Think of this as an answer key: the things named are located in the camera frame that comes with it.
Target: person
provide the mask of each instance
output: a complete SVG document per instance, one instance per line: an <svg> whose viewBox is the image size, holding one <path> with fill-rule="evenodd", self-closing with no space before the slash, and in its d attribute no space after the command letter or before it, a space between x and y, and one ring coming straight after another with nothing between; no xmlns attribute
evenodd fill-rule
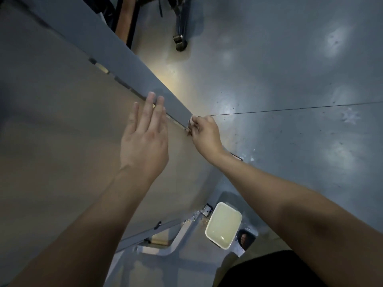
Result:
<svg viewBox="0 0 383 287"><path fill-rule="evenodd" d="M164 98L158 97L153 108L154 99L149 93L140 121L139 105L133 105L121 141L121 169L108 188L10 287L103 285L127 224L169 159ZM223 148L211 116L192 120L190 131L199 153L292 249L232 267L220 286L383 286L381 233L319 193L233 157Z"/></svg>

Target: person's left arm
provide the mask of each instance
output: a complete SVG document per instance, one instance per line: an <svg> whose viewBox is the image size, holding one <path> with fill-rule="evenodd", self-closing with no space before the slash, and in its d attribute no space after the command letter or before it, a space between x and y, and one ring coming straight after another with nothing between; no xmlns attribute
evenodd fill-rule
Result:
<svg viewBox="0 0 383 287"><path fill-rule="evenodd" d="M20 286L102 286L118 243L168 156L164 98L153 109L149 93L140 123L138 103L121 142L121 170L100 198L9 284Z"/></svg>

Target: black shirt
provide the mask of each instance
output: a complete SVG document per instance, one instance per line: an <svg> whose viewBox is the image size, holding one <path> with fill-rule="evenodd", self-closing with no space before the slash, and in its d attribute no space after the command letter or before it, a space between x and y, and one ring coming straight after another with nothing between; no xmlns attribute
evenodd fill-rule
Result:
<svg viewBox="0 0 383 287"><path fill-rule="evenodd" d="M261 256L232 267L223 277L224 286L326 286L294 251Z"/></svg>

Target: khaki pants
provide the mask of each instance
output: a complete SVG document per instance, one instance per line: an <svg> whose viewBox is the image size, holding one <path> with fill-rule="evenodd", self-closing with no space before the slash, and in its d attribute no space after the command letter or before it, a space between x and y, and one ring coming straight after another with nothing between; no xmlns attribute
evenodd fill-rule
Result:
<svg viewBox="0 0 383 287"><path fill-rule="evenodd" d="M264 235L258 236L241 257L238 257L235 253L230 252L223 259L221 266L216 271L213 287L218 286L226 272L231 267L257 257L283 250L291 250L291 248L272 230Z"/></svg>

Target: person's right arm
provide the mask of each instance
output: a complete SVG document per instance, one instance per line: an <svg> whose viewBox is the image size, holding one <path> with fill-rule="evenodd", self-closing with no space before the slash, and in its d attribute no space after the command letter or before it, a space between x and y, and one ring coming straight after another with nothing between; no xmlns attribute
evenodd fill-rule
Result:
<svg viewBox="0 0 383 287"><path fill-rule="evenodd" d="M211 116L192 119L199 153L327 285L383 286L381 233L319 193L233 157Z"/></svg>

